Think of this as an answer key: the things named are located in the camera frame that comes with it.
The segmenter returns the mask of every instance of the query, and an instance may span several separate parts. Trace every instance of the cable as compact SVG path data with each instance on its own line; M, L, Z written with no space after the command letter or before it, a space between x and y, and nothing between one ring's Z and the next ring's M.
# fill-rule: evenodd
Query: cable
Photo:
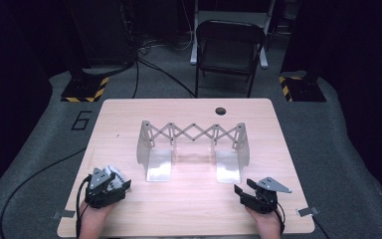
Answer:
M280 223L281 223L281 234L283 234L283 233L284 233L284 230L285 230L285 221L286 221L286 217L285 217L284 209L283 209L282 206L277 202L278 206L282 209L283 217L281 217L281 215L278 213L278 210L273 208L272 204L269 202L269 200L266 198L266 196L263 195L263 194L260 194L260 196L263 196L263 198L266 200L266 202L269 204L269 206L272 208L272 210L274 211L274 213L275 213L276 216L278 217L278 220L279 220Z
M184 44L187 44L189 46L190 41L177 43L177 45L184 45ZM145 56L154 47L169 47L169 46L172 46L172 43L165 43L164 44L163 40L149 40L148 42L141 44L141 46L137 48L137 51L141 55ZM177 48L175 48L175 49L178 51L182 51L182 50L185 50L187 47L185 47L184 49L177 49Z
M85 183L90 182L91 179L92 179L91 175L87 176L83 180L82 184L80 184L79 191L77 192L77 201L76 201L76 214L77 214L76 235L77 235L77 238L80 237L80 232L82 230L83 214L85 213L86 209L89 207L89 205L87 205L87 207L83 210L83 213L80 215L80 195L82 194L82 189L83 189L83 186L85 185Z
M113 70L113 71L110 71L110 72L100 73L100 74L93 74L93 76L94 77L101 77L101 78L111 77L113 75L119 74L119 73L129 69L130 67L132 67L132 65L133 65L133 62L131 62L131 63L124 63L122 68L120 68L120 69Z
M187 10L185 9L184 0L182 0L182 9L184 9L184 15L185 15L185 18L186 18L187 23L188 23L188 29L190 30L189 31L189 33L190 33L190 40L189 40L187 46L185 46L184 48L176 48L175 46L173 47L173 48L175 48L178 51L183 51L183 50L187 49L191 45L191 43L192 43L192 33L193 33L193 31L191 29L190 20L188 19Z
M325 238L330 239L330 237L328 237L327 233L324 231L324 228L322 228L322 226L321 226L320 223L317 221L317 219L315 219L314 216L312 216L312 220L314 220L315 224L320 228L320 230L321 230L322 233L324 234Z
M60 163L60 162L63 162L67 159L70 159L74 156L76 156L77 154L81 153L82 151L86 150L86 148L82 148L81 150L69 155L69 156L66 156L44 168L42 168L41 170L37 171L36 173L34 173L33 175L31 175L30 177L28 177L26 180L24 180L20 185L17 186L17 188L15 188L15 190L11 193L11 195L8 197L8 199L6 200L5 204L4 204L4 207L2 208L2 211L1 211L1 215L0 215L0 236L2 239L5 239L5 235L4 235L4 230L3 230L3 218L4 218L4 214L5 214L5 210L11 200L11 198L15 195L15 193L24 185L26 184L28 181L30 181L33 177L37 176L38 174L42 173L43 171L45 171L46 169L52 167L52 166L55 166L56 164Z
M138 89L138 61L135 60L135 65L137 67L137 76L136 76L136 81L135 81L135 90L134 90L134 94L132 95L132 99L135 98L135 94L137 93L137 89Z
M191 90L189 90L184 84L182 84L178 79L176 79L175 77L173 77L172 75L170 75L169 73L163 71L162 69L160 69L159 67L157 67L156 65L152 64L152 63L149 63L143 59L140 59L138 58L137 60L139 63L141 63L142 65L144 66L147 66L151 69L154 69L156 71L159 71L161 73L164 73L166 76L168 76L170 79L172 79L174 82L176 82L177 84L179 84L182 88L184 88L193 98L196 98L194 93L191 92Z

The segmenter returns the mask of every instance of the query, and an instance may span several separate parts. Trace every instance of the human hand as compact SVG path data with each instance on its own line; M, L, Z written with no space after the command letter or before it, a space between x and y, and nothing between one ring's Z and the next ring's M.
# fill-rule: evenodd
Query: human hand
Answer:
M112 203L102 208L92 208L86 202L82 202L80 213L82 216L82 230L80 239L96 239L99 237L104 227L107 216L117 205L118 202Z
M245 207L245 209L256 221L257 230L262 239L281 238L281 220L276 216L274 211L262 214L249 207Z

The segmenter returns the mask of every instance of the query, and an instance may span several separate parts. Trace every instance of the metal stand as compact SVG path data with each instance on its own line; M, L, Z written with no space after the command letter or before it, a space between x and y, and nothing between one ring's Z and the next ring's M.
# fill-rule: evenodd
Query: metal stand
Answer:
M288 102L326 102L317 82L304 78L279 77Z
M191 136L187 131L197 129L199 133ZM162 137L168 141L170 148L156 147L155 140ZM191 123L184 129L170 122L162 129L158 129L147 120L141 124L137 144L137 162L143 164L147 173L146 181L169 181L171 162L176 158L176 138L185 136L192 141L202 136L211 139L212 155L216 159L217 181L225 183L241 183L241 173L244 166L250 162L250 148L248 145L245 124L240 122L236 127L226 131L219 124L213 124L203 129L196 123ZM228 138L232 142L233 150L216 150L221 138Z
M119 74L133 65L124 63L118 69L104 74L88 74L82 68L69 69L71 80L61 94L62 102L96 102L103 93L108 77Z

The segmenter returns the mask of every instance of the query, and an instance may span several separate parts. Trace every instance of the chair leg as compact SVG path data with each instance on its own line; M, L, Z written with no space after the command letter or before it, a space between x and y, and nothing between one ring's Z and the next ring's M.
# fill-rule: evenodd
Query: chair leg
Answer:
M276 32L276 30L277 30L277 28L274 27L273 30L272 30L272 33L271 33L270 37L267 38L267 41L266 41L266 44L265 44L266 52L269 51L269 48L270 48L270 45L271 45L271 43L272 43L272 41L273 41L273 37L275 36L275 32Z
M253 74L251 75L250 86L249 86L248 91L247 91L247 98L250 97L250 95L251 95L251 91L253 90L253 82L254 82L254 77L255 77L255 76L256 76L256 73L253 73Z
M195 67L195 91L194 91L194 95L195 95L195 98L197 99L198 98L198 80L199 80L199 75L200 75L200 71L198 70L198 66L196 65Z

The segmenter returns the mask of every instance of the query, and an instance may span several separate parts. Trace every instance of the robotic hand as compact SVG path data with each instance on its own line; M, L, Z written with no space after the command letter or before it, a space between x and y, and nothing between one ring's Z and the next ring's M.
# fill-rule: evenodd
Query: robotic hand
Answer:
M247 185L256 190L256 196L245 193L243 189L235 185L235 193L240 196L241 204L262 214L267 214L274 211L281 221L281 233L284 233L285 214L283 216L284 221L282 221L282 218L278 213L277 191L291 193L291 190L281 185L271 177L266 177L258 183L251 179L247 179Z
M108 165L103 170L95 168L89 186L86 188L86 203L101 208L125 198L131 180L125 182L118 169Z

